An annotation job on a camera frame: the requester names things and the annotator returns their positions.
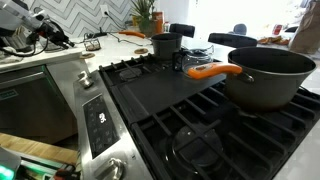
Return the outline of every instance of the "green light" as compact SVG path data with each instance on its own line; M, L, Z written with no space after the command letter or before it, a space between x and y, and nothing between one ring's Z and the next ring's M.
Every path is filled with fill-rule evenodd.
M14 172L0 165L0 180L12 180L14 177Z

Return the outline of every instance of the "saucepan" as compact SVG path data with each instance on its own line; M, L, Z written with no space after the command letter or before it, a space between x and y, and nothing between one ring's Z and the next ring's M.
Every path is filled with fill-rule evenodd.
M226 73L226 96L246 111L274 111L289 103L302 82L316 69L313 60L293 52L261 47L231 51L228 63L194 66L195 79Z

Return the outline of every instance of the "herringbone tile backsplash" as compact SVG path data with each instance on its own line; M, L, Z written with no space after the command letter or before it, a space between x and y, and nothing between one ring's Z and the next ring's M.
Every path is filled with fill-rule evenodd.
M100 5L107 4L109 15L119 24L130 19L131 0L24 0L29 9L40 7L57 22L69 37L80 37L84 33L118 31L110 18L102 17Z

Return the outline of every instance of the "stove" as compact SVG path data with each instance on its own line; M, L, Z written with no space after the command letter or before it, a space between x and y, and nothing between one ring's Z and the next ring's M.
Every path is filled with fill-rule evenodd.
M304 88L279 111L247 113L224 75L193 80L152 55L99 73L154 179L272 179L320 118Z

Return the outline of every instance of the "dishwasher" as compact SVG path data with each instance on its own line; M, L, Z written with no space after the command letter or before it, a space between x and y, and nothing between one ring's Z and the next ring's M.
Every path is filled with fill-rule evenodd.
M76 118L45 65L0 74L0 133L54 144Z

